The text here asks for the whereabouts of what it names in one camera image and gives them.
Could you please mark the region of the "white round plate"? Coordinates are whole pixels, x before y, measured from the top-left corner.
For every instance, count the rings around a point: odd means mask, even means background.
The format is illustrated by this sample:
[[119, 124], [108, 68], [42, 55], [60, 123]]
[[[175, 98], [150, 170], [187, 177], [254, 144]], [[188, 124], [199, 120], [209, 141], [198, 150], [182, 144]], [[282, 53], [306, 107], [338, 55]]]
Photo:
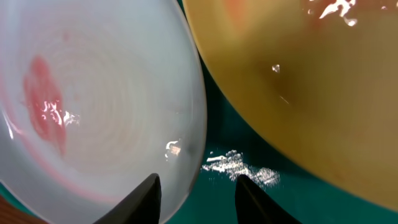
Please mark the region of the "white round plate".
[[156, 173], [165, 223], [205, 137], [177, 1], [1, 2], [1, 183], [38, 218], [94, 223]]

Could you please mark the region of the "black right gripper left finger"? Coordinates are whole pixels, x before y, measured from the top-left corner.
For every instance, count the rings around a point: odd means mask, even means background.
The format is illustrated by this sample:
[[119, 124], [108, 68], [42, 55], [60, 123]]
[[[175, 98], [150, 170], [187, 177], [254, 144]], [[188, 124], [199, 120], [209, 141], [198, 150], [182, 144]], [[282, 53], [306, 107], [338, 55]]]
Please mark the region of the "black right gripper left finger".
[[160, 177], [152, 173], [94, 224], [158, 224], [161, 198]]

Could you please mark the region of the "blue plastic serving tray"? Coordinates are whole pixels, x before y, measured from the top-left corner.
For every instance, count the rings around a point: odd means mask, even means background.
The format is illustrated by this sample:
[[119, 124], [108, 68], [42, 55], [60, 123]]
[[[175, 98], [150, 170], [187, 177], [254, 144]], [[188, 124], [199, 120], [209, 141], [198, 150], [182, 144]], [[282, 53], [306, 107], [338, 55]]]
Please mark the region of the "blue plastic serving tray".
[[[302, 223], [396, 223], [397, 210], [372, 203], [313, 175], [269, 144], [244, 120], [211, 76], [190, 29], [184, 1], [177, 2], [203, 74], [206, 137], [192, 190], [166, 223], [236, 223], [234, 189], [241, 174]], [[1, 195], [18, 210], [38, 218], [2, 183]]]

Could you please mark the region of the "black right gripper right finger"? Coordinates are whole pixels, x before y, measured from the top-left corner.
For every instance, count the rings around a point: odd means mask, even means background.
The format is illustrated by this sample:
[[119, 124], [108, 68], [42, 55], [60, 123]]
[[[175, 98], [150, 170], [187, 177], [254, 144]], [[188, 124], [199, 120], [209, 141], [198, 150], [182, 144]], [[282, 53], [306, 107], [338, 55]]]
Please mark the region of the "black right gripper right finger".
[[301, 224], [244, 174], [236, 179], [235, 207], [239, 224]]

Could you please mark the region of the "yellow plate front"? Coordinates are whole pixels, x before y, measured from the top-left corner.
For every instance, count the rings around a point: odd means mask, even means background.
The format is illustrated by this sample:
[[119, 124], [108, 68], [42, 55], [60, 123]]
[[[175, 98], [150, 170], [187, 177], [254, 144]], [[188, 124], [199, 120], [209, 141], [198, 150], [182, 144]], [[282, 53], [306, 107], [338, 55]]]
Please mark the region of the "yellow plate front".
[[397, 2], [183, 2], [235, 110], [313, 175], [397, 210]]

